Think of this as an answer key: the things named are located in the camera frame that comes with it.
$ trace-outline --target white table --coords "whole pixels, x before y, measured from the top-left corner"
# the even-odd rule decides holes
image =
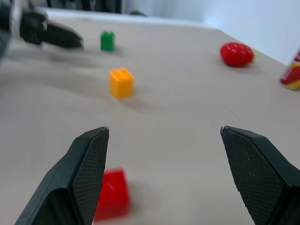
[[[110,127],[106,167],[122,166],[133,210],[100,224],[252,225],[231,176],[221,125],[267,136],[295,166],[300,95],[282,87],[285,67],[260,55],[248,68],[219,57],[233,40],[218,30],[58,19],[85,52],[13,43],[0,69],[0,221],[13,224],[45,173],[83,132]],[[113,30],[117,51],[99,51]],[[118,101],[108,71],[126,67],[135,96]]]

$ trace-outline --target strawberry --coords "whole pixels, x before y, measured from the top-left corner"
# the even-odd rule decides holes
[[[255,58],[254,52],[247,45],[229,42],[220,50],[223,61],[231,67],[244,67]]]

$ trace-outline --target orange block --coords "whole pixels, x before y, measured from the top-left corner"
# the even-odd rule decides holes
[[[113,69],[109,72],[109,91],[115,98],[133,95],[134,77],[125,68]]]

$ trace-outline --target can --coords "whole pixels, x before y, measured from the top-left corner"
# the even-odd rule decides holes
[[[288,89],[300,90],[300,51],[280,79],[280,82]]]

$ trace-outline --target green block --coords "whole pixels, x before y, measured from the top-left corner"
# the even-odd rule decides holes
[[[101,34],[101,50],[113,51],[115,49],[114,33],[107,32],[106,30]]]

